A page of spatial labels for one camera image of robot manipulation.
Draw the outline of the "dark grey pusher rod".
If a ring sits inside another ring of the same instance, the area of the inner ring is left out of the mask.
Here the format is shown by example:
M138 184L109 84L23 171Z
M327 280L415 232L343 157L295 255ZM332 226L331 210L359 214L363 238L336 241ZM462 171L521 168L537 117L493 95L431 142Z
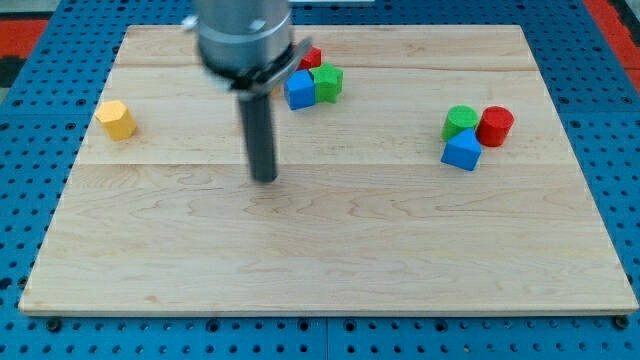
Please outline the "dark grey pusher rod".
M251 178L271 183L278 172L270 96L242 95L238 104Z

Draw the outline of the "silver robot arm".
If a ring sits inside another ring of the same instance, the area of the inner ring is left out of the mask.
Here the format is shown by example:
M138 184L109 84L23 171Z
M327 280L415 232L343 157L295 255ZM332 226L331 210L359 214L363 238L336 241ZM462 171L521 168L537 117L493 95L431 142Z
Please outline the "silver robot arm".
M257 183L278 176L271 93L311 50L294 40L288 0L193 0L182 28L196 34L197 53L218 87L236 94L248 157Z

